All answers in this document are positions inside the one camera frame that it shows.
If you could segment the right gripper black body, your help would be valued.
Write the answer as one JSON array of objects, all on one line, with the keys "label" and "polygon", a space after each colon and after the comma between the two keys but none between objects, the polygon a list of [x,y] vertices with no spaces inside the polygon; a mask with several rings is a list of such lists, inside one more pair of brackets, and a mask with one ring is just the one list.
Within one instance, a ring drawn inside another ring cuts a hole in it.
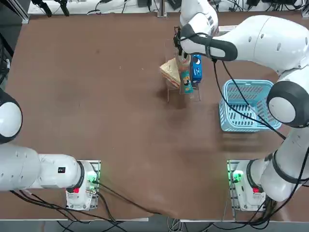
[{"label": "right gripper black body", "polygon": [[174,27],[173,42],[174,42],[174,46],[175,46],[176,48],[181,48],[180,32],[181,32],[181,27],[180,27],[180,26]]}]

